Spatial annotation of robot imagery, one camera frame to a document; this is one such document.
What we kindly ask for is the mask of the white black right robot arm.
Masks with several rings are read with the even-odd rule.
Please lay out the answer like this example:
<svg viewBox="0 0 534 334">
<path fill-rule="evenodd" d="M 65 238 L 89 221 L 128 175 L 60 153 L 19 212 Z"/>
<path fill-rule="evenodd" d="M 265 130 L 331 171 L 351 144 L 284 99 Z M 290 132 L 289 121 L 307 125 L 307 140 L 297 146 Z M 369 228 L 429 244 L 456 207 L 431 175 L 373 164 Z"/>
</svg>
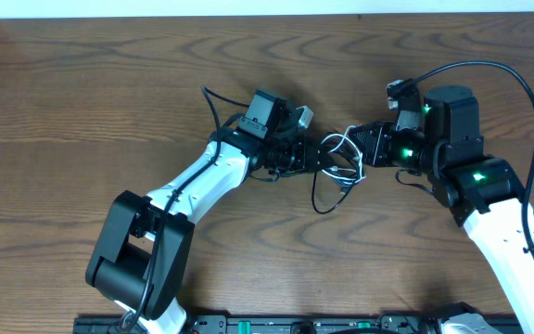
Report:
<svg viewBox="0 0 534 334">
<path fill-rule="evenodd" d="M 370 122 L 349 137 L 371 167 L 427 177 L 430 193 L 451 211 L 497 277 L 519 324 L 534 333 L 534 214 L 512 166 L 484 152 L 479 106 L 464 86 L 388 86 L 394 122 Z"/>
</svg>

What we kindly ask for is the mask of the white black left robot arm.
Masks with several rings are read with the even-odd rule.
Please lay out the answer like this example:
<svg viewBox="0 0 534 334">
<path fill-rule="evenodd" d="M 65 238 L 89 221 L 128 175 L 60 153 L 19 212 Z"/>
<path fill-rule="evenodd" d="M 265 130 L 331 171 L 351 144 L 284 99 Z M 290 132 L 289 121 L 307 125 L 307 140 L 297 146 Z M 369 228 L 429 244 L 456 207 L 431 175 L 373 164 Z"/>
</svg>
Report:
<svg viewBox="0 0 534 334">
<path fill-rule="evenodd" d="M 197 223 L 230 190 L 264 168 L 270 181 L 315 173 L 331 162 L 306 133 L 313 112 L 258 90 L 244 112 L 215 118 L 202 155 L 165 186 L 111 203 L 85 281 L 124 309 L 110 333 L 178 333 L 177 301 Z"/>
</svg>

